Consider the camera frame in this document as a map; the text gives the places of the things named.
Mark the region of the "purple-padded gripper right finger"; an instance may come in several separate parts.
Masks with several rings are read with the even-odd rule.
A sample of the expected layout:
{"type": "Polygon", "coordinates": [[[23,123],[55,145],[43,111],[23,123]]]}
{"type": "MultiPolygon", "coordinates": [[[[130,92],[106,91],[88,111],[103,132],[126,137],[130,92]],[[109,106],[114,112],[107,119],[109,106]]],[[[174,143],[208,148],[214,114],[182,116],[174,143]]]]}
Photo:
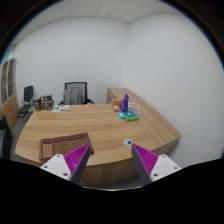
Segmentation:
{"type": "Polygon", "coordinates": [[[132,145],[131,154],[143,185],[180,170],[180,167],[167,155],[156,155],[136,144],[132,145]]]}

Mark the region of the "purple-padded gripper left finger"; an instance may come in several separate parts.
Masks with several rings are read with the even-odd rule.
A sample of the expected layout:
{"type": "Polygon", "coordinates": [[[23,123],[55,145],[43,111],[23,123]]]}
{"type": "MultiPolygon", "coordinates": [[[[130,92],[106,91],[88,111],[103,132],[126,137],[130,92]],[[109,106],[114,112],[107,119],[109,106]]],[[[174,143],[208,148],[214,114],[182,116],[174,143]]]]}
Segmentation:
{"type": "Polygon", "coordinates": [[[86,144],[65,155],[56,154],[42,165],[41,169],[72,183],[79,184],[89,159],[90,151],[90,144],[86,144]]]}

